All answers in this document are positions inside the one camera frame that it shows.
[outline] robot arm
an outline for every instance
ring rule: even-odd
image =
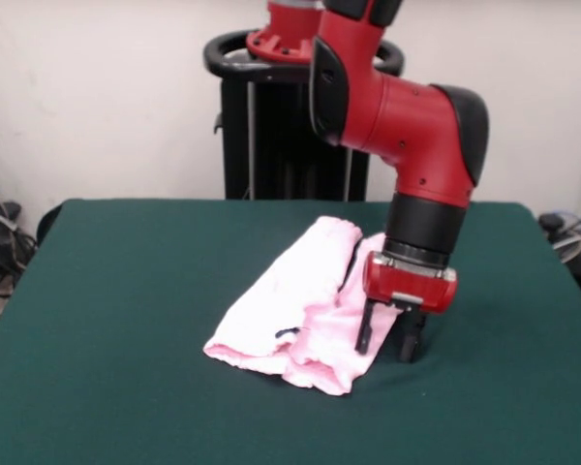
[[[427,313],[442,313],[457,278],[448,268],[488,144],[488,111],[472,91],[377,71],[373,57],[402,0],[325,0],[310,77],[315,132],[380,156],[398,172],[380,252],[364,269],[356,349],[365,354],[377,302],[412,315],[401,359],[411,361]]]

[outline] crumpled cloth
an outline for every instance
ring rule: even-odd
[[[204,353],[330,395],[352,391],[401,311],[377,304],[368,354],[355,351],[366,295],[362,271],[384,234],[323,216],[228,310]]]

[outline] table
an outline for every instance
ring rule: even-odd
[[[520,205],[473,205],[425,356],[347,397],[203,355],[319,215],[386,208],[67,202],[0,321],[0,464],[581,464],[581,293]]]

